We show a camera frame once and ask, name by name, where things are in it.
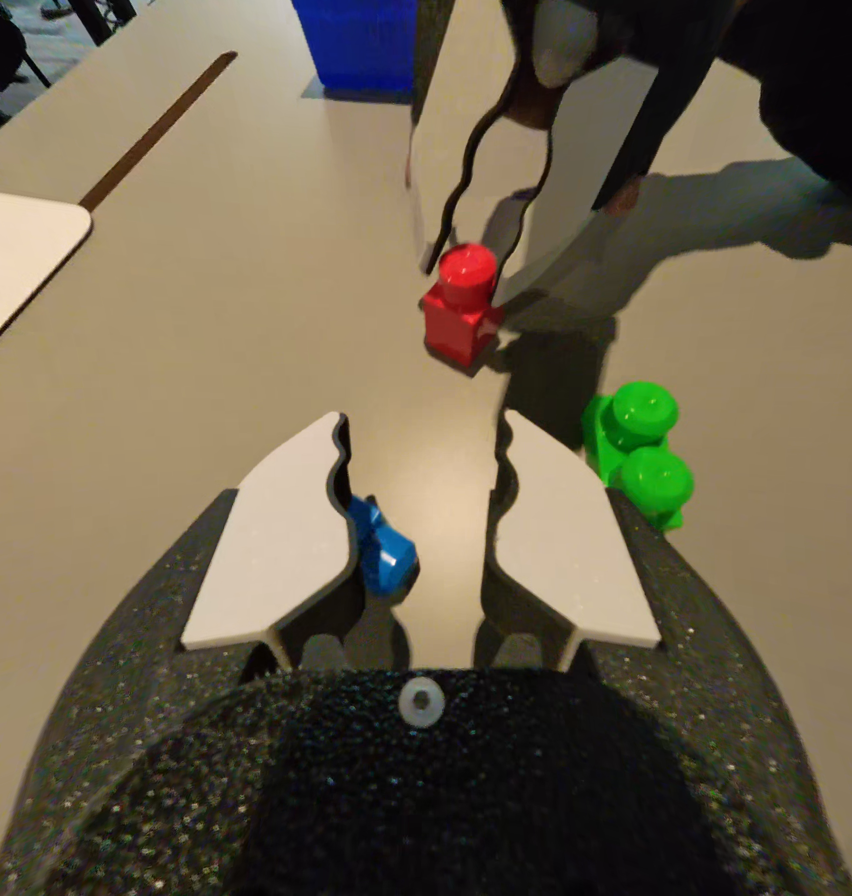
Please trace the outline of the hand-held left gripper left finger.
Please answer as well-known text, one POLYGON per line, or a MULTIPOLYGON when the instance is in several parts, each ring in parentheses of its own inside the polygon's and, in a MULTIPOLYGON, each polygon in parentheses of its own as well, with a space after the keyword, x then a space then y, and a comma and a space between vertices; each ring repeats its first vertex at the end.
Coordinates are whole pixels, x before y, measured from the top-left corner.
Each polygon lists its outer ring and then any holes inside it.
POLYGON ((311 637, 344 642, 366 603, 351 454, 349 420, 332 411, 242 480, 181 635, 186 651, 264 644, 290 671, 311 637))

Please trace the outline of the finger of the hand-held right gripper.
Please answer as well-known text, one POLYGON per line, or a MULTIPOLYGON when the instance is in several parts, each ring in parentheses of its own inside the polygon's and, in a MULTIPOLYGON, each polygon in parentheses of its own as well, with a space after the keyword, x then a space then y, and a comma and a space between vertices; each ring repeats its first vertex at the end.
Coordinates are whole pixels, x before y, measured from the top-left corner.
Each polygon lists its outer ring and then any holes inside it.
POLYGON ((521 127, 503 116, 515 66, 437 66, 409 146, 416 256, 427 273, 453 245, 499 255, 520 277, 521 127))
POLYGON ((495 208, 495 306, 531 288, 591 221, 657 73, 622 56, 568 85, 547 134, 540 183, 495 208))

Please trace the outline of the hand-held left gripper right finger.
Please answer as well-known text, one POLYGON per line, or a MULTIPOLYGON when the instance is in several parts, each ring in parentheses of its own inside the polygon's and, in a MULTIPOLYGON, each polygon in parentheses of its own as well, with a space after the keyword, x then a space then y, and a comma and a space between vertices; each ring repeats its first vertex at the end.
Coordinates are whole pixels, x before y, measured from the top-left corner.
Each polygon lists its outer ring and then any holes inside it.
POLYGON ((480 604, 503 642, 566 673, 583 643, 653 651, 662 635, 606 488, 519 411, 498 420, 480 604))

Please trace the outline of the blue one-stud toy block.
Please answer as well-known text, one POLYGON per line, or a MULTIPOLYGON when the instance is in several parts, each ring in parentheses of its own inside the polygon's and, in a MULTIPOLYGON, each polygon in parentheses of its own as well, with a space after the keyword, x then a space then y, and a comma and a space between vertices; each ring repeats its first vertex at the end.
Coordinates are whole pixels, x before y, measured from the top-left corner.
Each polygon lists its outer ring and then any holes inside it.
POLYGON ((418 574, 416 546, 391 526, 374 497, 352 496, 349 513, 367 591, 376 598, 397 598, 418 574))

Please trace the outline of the red one-stud toy block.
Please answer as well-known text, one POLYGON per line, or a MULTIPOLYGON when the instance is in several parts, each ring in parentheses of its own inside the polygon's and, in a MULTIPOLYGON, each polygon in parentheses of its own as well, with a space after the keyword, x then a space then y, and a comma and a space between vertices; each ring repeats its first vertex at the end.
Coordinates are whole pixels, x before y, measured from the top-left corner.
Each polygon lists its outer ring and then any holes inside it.
POLYGON ((444 252, 437 279, 422 297, 427 350, 462 369, 472 368, 496 339, 503 311, 492 303, 498 260, 478 243, 444 252))

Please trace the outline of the green two-stud toy block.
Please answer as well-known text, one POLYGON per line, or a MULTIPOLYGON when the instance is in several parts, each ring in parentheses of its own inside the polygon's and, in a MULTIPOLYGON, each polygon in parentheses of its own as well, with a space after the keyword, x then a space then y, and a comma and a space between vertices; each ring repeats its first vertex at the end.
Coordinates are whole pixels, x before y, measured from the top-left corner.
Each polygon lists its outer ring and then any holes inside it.
POLYGON ((669 447, 678 419, 672 393, 645 381, 594 395, 582 414, 587 464, 660 532, 682 527, 696 485, 689 465, 669 447))

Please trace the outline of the blue plastic bin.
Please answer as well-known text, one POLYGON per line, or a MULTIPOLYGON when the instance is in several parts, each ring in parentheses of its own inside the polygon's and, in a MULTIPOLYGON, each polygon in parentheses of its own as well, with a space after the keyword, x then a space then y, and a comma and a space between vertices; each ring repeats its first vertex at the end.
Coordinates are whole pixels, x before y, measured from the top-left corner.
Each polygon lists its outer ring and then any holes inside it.
POLYGON ((416 1, 293 1, 329 92, 409 95, 416 1))

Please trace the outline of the person's right forearm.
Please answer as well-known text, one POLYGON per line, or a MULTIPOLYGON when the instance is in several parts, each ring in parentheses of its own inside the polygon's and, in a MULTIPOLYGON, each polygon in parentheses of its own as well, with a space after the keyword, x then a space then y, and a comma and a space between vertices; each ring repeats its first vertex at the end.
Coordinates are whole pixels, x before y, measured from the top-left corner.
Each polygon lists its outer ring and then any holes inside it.
POLYGON ((737 2, 719 49, 784 151, 852 199, 852 1, 737 2))

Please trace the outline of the person's right hand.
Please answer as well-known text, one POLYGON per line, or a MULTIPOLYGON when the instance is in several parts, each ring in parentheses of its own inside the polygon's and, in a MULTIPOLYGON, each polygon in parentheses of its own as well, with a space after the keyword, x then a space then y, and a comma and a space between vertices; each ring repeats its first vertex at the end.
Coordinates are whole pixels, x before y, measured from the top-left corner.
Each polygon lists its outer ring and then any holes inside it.
POLYGON ((566 88, 567 84, 552 88, 541 84, 532 63, 526 60, 516 74, 502 117, 521 127, 546 133, 552 128, 566 88))

